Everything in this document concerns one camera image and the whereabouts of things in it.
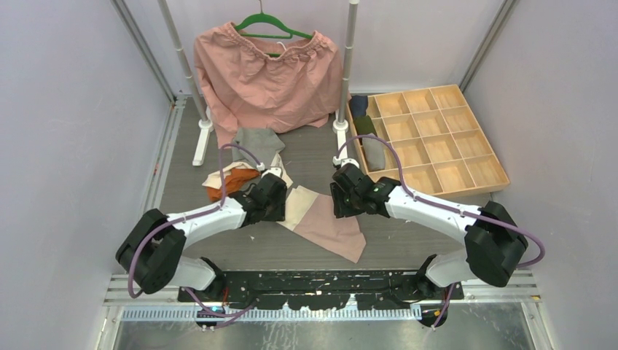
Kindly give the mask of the pink underwear cream waistband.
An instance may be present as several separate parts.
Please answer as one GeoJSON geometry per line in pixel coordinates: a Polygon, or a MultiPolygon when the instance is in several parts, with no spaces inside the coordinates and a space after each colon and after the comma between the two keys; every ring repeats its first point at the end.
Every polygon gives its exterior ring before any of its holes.
{"type": "Polygon", "coordinates": [[[360,260],[367,244],[357,218],[336,218],[332,197],[299,186],[285,202],[280,225],[352,263],[360,260]]]}

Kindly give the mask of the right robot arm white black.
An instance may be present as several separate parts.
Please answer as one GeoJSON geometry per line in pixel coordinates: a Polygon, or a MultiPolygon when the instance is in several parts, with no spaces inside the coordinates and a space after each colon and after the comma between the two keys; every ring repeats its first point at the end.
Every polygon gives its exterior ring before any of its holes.
{"type": "Polygon", "coordinates": [[[425,298],[470,279],[505,287],[528,248],[506,209],[492,201],[482,207],[454,203],[388,177],[373,181],[352,163],[335,171],[330,187],[336,218],[374,214],[402,219],[461,244],[458,251],[430,255],[413,276],[412,285],[425,298]]]}

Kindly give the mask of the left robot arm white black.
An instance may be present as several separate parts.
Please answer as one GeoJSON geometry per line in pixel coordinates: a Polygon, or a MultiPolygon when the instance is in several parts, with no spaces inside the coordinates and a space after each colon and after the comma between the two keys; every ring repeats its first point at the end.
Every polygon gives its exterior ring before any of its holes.
{"type": "Polygon", "coordinates": [[[218,233],[258,222],[281,222],[288,187],[281,168],[270,168],[247,191],[232,192],[219,203],[192,211],[144,213],[115,254],[132,277],[129,285],[153,294],[161,289],[189,287],[204,300],[215,301],[224,291],[218,268],[208,259],[191,259],[184,250],[218,233]]]}

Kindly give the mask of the grey underwear cream waistband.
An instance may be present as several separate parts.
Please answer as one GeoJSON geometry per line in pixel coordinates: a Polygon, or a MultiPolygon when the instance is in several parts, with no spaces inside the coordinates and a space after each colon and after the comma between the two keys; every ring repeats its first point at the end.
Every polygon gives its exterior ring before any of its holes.
{"type": "Polygon", "coordinates": [[[377,136],[371,133],[370,137],[364,137],[362,139],[362,144],[368,171],[384,170],[386,167],[386,158],[383,151],[383,144],[377,140],[377,136]]]}
{"type": "Polygon", "coordinates": [[[285,144],[274,130],[270,128],[239,128],[232,142],[247,149],[268,168],[280,168],[283,171],[282,179],[288,187],[292,186],[293,181],[287,174],[281,158],[281,151],[284,150],[285,144]]]}

